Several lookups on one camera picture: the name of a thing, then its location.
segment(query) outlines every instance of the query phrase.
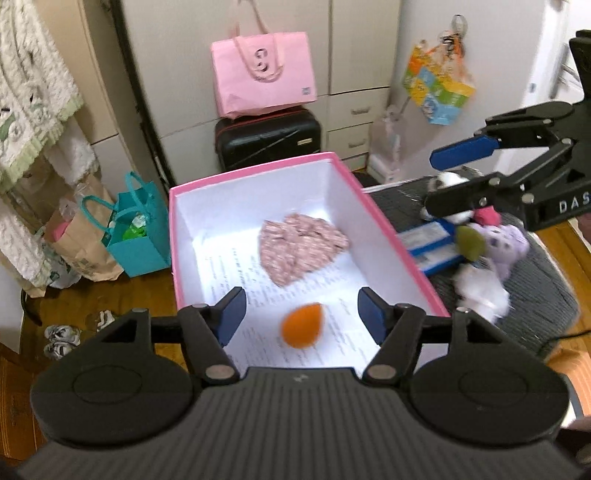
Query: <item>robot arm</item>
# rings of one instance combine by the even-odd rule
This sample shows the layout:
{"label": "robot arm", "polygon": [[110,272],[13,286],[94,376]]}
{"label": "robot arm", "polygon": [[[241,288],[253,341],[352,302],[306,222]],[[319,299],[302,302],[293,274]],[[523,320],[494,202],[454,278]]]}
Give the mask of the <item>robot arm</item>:
{"label": "robot arm", "polygon": [[474,138],[434,150],[438,170],[485,158],[500,148],[549,147],[511,175],[492,173],[430,193],[425,207],[436,217],[494,206],[540,230],[591,211],[591,31],[577,32],[570,48],[584,99],[547,102],[486,119]]}

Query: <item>pink box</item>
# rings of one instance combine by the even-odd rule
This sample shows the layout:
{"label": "pink box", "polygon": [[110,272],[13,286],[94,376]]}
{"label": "pink box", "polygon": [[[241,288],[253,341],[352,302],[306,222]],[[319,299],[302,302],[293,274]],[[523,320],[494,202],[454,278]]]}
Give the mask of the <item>pink box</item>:
{"label": "pink box", "polygon": [[[258,262],[265,220],[293,212],[324,218],[350,239],[335,263],[279,288]],[[334,153],[289,158],[195,180],[170,190],[170,236],[177,307],[215,304],[242,286],[247,312],[226,347],[244,372],[258,367],[354,367],[378,346],[357,314],[357,293],[374,289],[391,304],[428,314],[447,310],[417,269],[394,228]],[[324,306],[317,344],[297,351],[281,344],[283,317],[306,303]]]}

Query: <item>white towel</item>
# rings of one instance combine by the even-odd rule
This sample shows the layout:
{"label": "white towel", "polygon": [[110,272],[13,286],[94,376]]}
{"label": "white towel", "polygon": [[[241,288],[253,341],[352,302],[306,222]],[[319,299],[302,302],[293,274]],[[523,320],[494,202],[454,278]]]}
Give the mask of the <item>white towel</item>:
{"label": "white towel", "polygon": [[72,187],[87,173],[96,172],[98,167],[95,152],[73,117],[67,121],[57,143],[46,147],[44,154],[57,174]]}
{"label": "white towel", "polygon": [[39,240],[21,222],[17,213],[0,200],[0,251],[25,280],[44,288],[51,274]]}

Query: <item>drawer handle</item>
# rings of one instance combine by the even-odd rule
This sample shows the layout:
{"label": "drawer handle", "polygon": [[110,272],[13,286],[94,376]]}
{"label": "drawer handle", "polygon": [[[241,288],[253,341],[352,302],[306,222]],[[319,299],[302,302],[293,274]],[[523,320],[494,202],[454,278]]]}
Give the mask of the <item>drawer handle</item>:
{"label": "drawer handle", "polygon": [[360,147],[361,145],[365,145],[365,142],[367,142],[367,139],[364,138],[361,142],[359,143],[350,143],[349,144],[349,148],[356,148],[356,147]]}
{"label": "drawer handle", "polygon": [[371,110],[370,106],[367,106],[365,108],[359,108],[357,110],[351,110],[351,114],[352,115],[363,115],[364,113],[369,113],[369,111]]}

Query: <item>orange makeup sponge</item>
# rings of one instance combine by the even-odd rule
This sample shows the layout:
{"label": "orange makeup sponge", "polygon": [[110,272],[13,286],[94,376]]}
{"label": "orange makeup sponge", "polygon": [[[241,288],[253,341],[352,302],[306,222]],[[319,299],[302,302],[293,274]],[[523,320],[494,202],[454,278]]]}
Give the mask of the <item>orange makeup sponge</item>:
{"label": "orange makeup sponge", "polygon": [[322,329],[322,304],[311,303],[291,312],[281,324],[281,336],[293,348],[312,346]]}

